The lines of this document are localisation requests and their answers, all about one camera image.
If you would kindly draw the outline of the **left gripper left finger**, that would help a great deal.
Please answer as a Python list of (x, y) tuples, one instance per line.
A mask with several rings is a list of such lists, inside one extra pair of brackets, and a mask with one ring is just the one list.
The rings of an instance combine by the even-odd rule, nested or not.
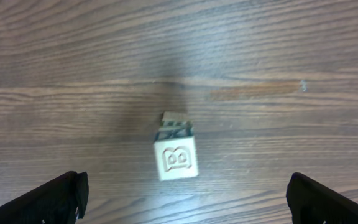
[(1, 205), (0, 224), (75, 224), (88, 197), (88, 174), (69, 171)]

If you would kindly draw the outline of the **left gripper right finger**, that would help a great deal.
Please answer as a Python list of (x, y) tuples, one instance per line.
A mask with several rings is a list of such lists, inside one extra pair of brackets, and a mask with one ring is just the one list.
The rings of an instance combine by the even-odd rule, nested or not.
[(358, 203), (295, 172), (286, 199), (293, 224), (358, 224)]

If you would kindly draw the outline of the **wooden block number four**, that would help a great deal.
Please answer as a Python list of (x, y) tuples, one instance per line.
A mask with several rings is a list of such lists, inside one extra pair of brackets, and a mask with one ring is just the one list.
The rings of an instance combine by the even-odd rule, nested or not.
[(192, 178), (199, 174), (193, 136), (156, 141), (154, 154), (160, 181)]

